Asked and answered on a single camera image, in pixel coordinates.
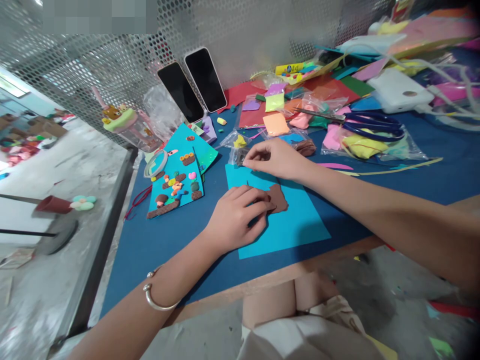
red cup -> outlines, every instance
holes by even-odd
[[[59,197],[48,196],[44,198],[35,208],[36,211],[43,211],[47,213],[68,214],[72,211],[70,207],[71,202],[63,200]]]

glue stick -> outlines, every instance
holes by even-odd
[[[282,73],[286,73],[286,74],[298,73],[303,68],[304,68],[303,62],[299,62],[296,64],[279,65],[275,68],[275,75],[282,75]]]

metal mesh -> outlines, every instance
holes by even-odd
[[[115,141],[103,129],[95,85],[107,104],[143,109],[156,72],[206,46],[229,88],[275,65],[307,60],[313,45],[365,34],[389,0],[157,0],[156,34],[42,34],[35,1],[0,0],[0,65]]]

smartphone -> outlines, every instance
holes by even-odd
[[[222,85],[210,53],[206,47],[185,55],[185,64],[209,112],[227,106]]]
[[[204,117],[202,104],[178,62],[161,68],[157,74],[189,123]]]

silver bangle bracelet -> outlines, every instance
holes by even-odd
[[[159,267],[157,267],[154,271],[150,271],[146,277],[147,278],[153,278],[155,273],[157,272],[158,269],[160,269],[162,267],[162,265],[160,265]],[[145,296],[146,296],[146,301],[148,302],[148,304],[154,308],[155,310],[158,310],[158,311],[170,311],[172,309],[175,309],[177,307],[177,305],[180,303],[177,302],[176,304],[172,305],[172,306],[169,306],[169,307],[162,307],[162,306],[159,306],[155,303],[155,301],[152,299],[152,296],[150,294],[150,289],[152,288],[152,284],[149,282],[148,284],[145,284],[145,286],[143,287],[143,291],[145,292]]]

